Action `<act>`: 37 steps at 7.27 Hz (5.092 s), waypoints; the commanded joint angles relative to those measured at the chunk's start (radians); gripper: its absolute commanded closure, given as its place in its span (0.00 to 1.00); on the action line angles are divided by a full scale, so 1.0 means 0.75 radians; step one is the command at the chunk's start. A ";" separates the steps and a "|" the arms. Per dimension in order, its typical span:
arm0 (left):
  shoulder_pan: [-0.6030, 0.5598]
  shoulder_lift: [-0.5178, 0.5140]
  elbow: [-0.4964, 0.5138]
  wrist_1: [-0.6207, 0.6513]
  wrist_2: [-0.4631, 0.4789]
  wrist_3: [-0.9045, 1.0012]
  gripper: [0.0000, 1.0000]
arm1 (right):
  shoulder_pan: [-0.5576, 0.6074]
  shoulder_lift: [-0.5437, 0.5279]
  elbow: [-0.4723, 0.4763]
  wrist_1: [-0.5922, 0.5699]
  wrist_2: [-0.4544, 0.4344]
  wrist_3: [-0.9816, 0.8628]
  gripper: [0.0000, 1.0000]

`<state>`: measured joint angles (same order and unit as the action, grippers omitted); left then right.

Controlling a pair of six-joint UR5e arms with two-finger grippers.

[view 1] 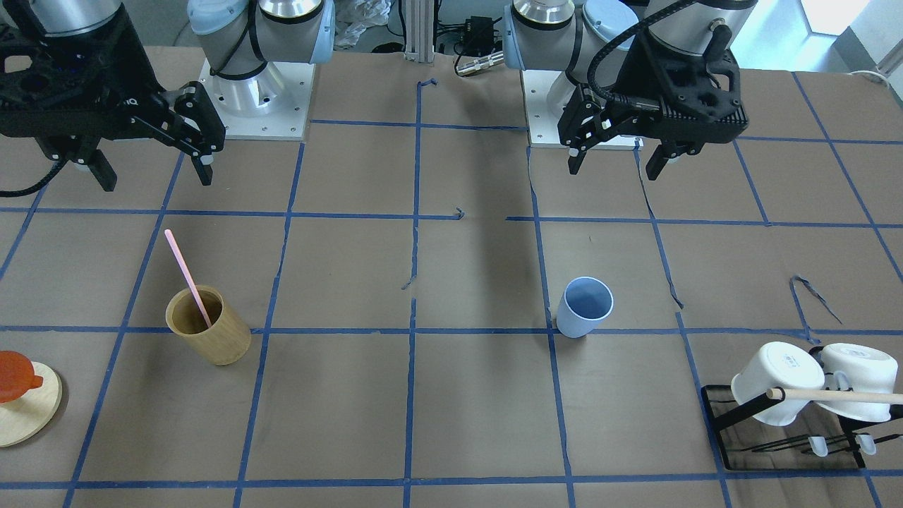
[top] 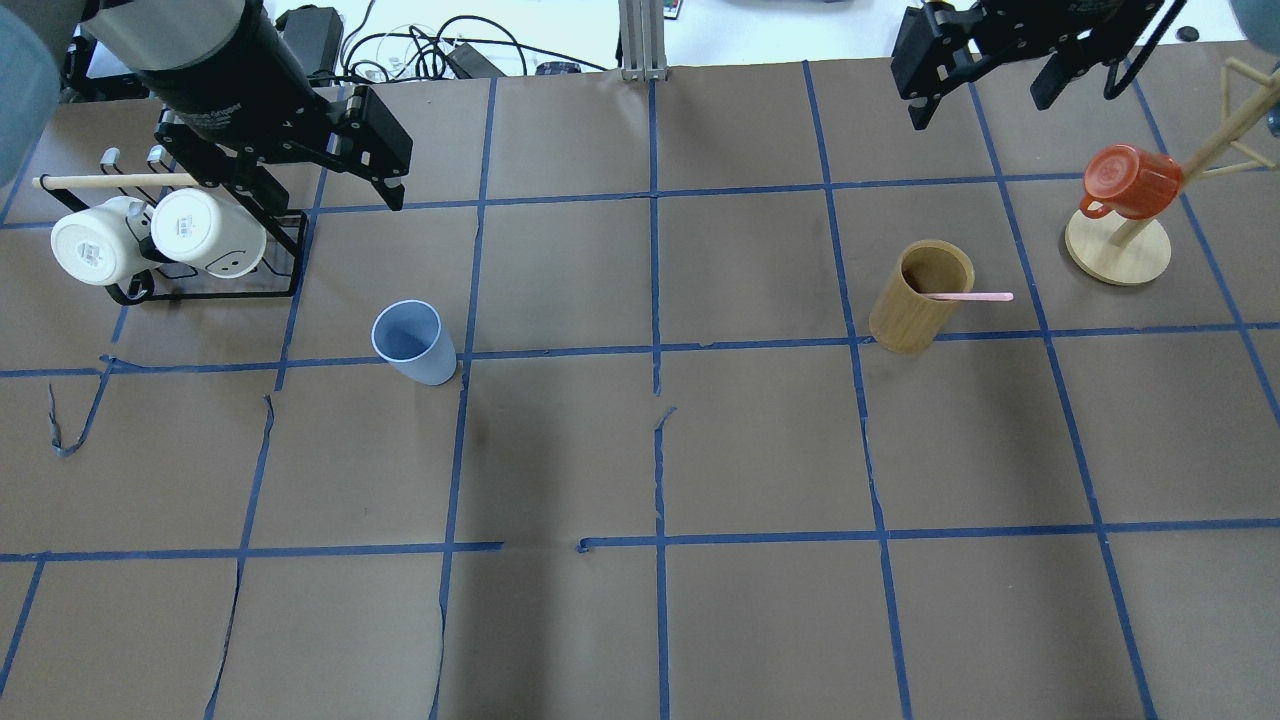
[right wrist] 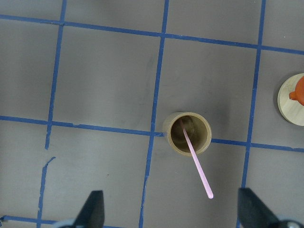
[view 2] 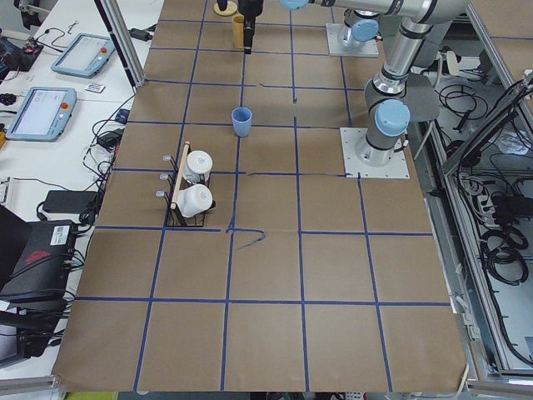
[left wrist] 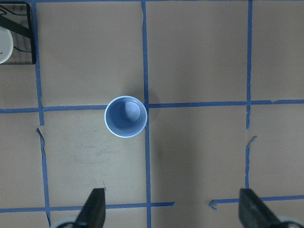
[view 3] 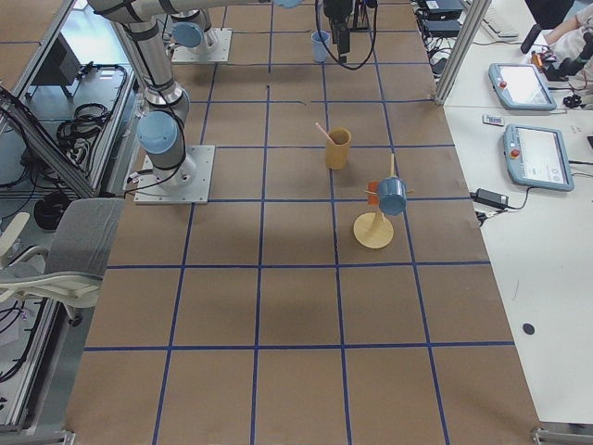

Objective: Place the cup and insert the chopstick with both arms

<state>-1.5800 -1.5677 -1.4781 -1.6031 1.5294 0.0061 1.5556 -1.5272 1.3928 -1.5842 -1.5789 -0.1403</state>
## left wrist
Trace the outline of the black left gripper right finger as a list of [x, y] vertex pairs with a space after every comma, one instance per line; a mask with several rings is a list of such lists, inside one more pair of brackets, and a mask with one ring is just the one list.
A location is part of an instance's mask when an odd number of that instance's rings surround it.
[[278, 217], [251, 189], [239, 191], [238, 217], [244, 228], [273, 228], [280, 224]]

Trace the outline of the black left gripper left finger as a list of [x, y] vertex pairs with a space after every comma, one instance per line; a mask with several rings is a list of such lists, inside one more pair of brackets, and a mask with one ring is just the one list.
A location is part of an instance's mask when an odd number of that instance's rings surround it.
[[93, 189], [78, 214], [76, 228], [102, 228], [105, 223], [105, 189]]

